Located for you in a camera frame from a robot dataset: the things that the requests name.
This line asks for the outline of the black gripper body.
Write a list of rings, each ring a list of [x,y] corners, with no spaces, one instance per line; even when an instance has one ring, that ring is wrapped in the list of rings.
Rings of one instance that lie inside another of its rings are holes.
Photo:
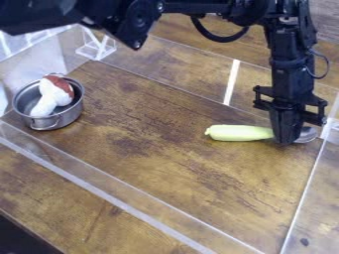
[[[328,102],[312,92],[307,92],[298,97],[288,99],[278,97],[270,86],[256,85],[254,87],[254,93],[254,108],[267,112],[274,108],[283,113],[287,110],[294,110],[300,113],[303,122],[316,126],[323,126],[327,123],[324,109]]]

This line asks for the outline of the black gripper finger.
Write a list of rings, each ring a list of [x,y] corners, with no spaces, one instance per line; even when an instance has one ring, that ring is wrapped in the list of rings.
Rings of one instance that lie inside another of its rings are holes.
[[[274,108],[268,111],[271,129],[278,143],[283,142],[283,112]]]
[[[303,119],[298,111],[287,110],[283,113],[283,143],[291,144],[300,136]]]

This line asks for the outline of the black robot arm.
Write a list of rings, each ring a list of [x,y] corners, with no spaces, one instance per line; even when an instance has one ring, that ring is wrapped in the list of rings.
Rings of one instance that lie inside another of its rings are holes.
[[[23,35],[80,24],[139,50],[164,14],[183,14],[214,42],[263,27],[271,85],[254,88],[254,107],[268,112],[274,140],[294,143],[307,124],[326,124],[327,101],[314,94],[316,29],[308,0],[0,0],[0,31]]]

